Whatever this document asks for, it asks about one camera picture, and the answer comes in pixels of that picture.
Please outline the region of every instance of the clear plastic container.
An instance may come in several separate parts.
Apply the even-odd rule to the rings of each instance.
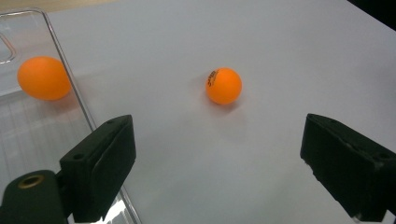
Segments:
[[[40,101],[21,90],[17,71],[35,56],[63,62],[73,86],[68,95]],[[60,171],[59,159],[94,129],[46,13],[0,12],[0,201],[13,179],[37,170]],[[141,223],[124,188],[98,223]]]

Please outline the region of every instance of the orange ping pong ball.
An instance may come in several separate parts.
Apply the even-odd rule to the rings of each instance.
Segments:
[[[242,80],[231,68],[218,68],[207,78],[206,94],[216,104],[232,103],[238,98],[241,90]]]
[[[40,100],[58,100],[71,90],[64,65],[48,56],[38,56],[24,62],[17,78],[23,91]]]

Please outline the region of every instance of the white surface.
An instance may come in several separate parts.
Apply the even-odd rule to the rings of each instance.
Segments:
[[[145,224],[353,223],[299,152],[307,113],[396,145],[396,33],[345,0],[119,1],[49,14],[97,123],[132,114]],[[230,66],[238,102],[205,78]]]

